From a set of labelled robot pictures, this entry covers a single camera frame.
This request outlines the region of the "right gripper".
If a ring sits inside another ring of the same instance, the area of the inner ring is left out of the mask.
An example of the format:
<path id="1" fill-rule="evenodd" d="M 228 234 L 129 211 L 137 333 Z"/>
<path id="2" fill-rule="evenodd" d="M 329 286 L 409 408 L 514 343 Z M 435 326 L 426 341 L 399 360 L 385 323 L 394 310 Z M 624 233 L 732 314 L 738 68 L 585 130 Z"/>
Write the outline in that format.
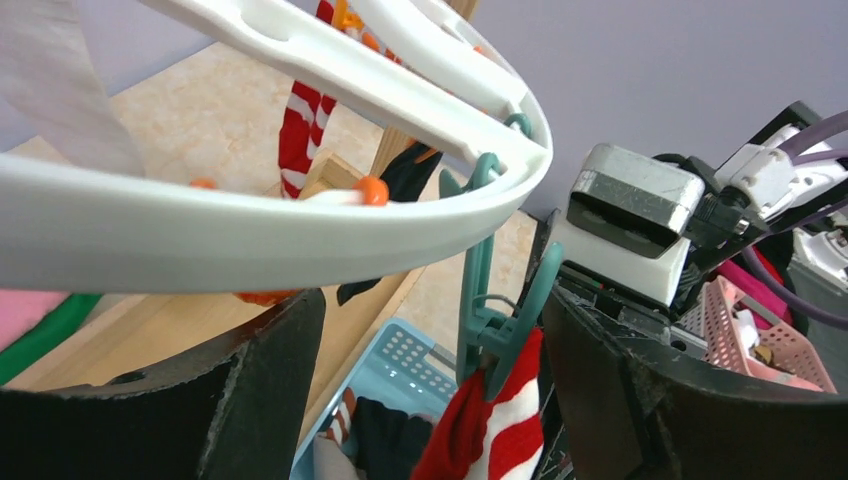
<path id="1" fill-rule="evenodd" d="M 672 347 L 663 310 L 563 258 L 538 318 L 545 461 L 578 479 L 713 479 L 696 409 L 714 368 Z"/>

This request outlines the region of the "light blue plastic basket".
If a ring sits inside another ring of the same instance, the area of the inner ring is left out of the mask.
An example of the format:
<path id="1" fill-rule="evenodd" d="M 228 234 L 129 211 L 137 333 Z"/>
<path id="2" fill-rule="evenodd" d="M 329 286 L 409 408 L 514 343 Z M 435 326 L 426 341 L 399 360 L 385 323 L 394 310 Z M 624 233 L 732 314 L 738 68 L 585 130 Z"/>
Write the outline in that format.
<path id="1" fill-rule="evenodd" d="M 451 352 L 410 323 L 389 319 L 339 388 L 319 403 L 319 416 L 295 452 L 290 477 L 314 477 L 312 440 L 329 427 L 346 388 L 388 408 L 439 417 L 457 391 L 455 377 L 455 357 Z"/>

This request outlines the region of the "black sock front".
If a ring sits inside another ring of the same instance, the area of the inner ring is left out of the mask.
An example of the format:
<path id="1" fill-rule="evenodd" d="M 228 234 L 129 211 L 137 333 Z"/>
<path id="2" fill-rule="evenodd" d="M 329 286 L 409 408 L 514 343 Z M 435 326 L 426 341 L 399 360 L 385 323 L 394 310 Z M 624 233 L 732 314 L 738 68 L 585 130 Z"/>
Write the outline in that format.
<path id="1" fill-rule="evenodd" d="M 351 423 L 355 465 L 369 480 L 410 479 L 433 429 L 428 419 L 359 397 Z"/>

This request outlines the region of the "grey striped cuff sock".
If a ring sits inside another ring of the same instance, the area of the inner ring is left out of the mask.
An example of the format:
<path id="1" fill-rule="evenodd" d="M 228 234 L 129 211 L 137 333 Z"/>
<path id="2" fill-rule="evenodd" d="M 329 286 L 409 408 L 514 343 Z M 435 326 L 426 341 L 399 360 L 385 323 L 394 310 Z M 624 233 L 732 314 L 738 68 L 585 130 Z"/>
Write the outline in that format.
<path id="1" fill-rule="evenodd" d="M 359 473 L 342 447 L 351 437 L 351 418 L 356 396 L 347 387 L 334 410 L 329 426 L 313 442 L 313 469 L 316 480 L 358 480 Z"/>

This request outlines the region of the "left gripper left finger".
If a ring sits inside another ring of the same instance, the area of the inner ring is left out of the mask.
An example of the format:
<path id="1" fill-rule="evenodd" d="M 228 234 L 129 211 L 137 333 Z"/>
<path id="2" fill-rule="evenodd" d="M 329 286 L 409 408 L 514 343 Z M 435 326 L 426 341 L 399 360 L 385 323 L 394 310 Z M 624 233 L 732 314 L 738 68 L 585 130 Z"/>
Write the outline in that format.
<path id="1" fill-rule="evenodd" d="M 309 289 L 102 386 L 1 393 L 5 479 L 285 479 L 326 302 Z"/>

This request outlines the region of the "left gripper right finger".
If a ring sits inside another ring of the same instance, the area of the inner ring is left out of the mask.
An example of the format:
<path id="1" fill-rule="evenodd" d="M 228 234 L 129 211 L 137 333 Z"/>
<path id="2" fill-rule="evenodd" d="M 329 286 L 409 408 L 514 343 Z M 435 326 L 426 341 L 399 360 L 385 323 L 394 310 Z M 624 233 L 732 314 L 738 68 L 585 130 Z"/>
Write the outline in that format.
<path id="1" fill-rule="evenodd" d="M 597 309 L 563 287 L 542 311 L 580 479 L 843 479 L 847 400 L 712 366 L 670 346 L 665 316 Z"/>

